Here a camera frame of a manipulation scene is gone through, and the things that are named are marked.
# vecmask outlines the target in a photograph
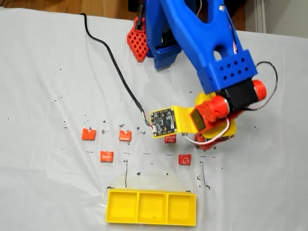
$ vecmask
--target black marker line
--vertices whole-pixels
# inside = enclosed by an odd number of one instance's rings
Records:
[[[203,161],[200,161],[200,163],[202,163],[203,181],[204,181],[204,186],[206,187],[205,178],[204,178],[204,167],[203,167]]]
[[[125,162],[126,162],[125,188],[127,188],[126,179],[127,179],[127,165],[128,165],[128,160],[124,161],[124,163],[125,163]]]

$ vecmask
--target yellow three-compartment tray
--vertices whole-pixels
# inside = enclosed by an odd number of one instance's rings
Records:
[[[133,189],[110,189],[106,209],[108,223],[196,225],[196,195]]]

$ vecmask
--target red honeycomb part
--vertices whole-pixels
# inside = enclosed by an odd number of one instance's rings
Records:
[[[134,26],[127,35],[127,43],[139,63],[142,63],[149,50],[146,43],[145,24],[142,18],[142,31],[136,30],[138,17],[134,20]]]

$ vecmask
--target yellow bracket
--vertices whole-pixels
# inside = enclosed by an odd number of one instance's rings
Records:
[[[205,100],[210,100],[214,96],[215,96],[215,93],[211,93],[211,94],[208,94],[208,95],[206,95],[204,93],[199,93],[197,98],[195,99],[195,105],[202,104]],[[192,112],[194,107],[172,106],[172,107],[152,111],[152,112],[150,112],[150,115],[154,112],[159,112],[159,111],[170,109],[170,108],[172,108],[173,111],[174,111],[175,122],[176,122],[176,126],[177,126],[177,132],[169,133],[169,134],[162,135],[162,136],[159,136],[159,137],[153,136],[153,138],[161,138],[161,137],[164,137],[164,136],[174,135],[174,134],[177,134],[177,133],[198,133],[198,130],[196,129],[196,127],[195,127],[195,125],[194,125],[194,123],[193,123],[193,121],[190,117],[190,113]],[[211,138],[217,136],[219,133],[221,133],[221,131],[223,131],[225,127],[226,127],[226,123],[222,123],[222,124],[218,125],[217,127],[209,130],[209,131],[203,132],[202,135],[207,139],[211,139]],[[236,132],[236,124],[235,124],[234,119],[232,119],[230,128],[223,135],[223,137],[232,136],[232,135],[235,134],[235,132]]]

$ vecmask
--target red block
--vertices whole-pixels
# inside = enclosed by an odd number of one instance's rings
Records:
[[[175,143],[177,141],[176,139],[176,134],[175,135],[170,135],[170,136],[165,136],[165,143]]]
[[[192,155],[179,155],[179,165],[191,165]]]

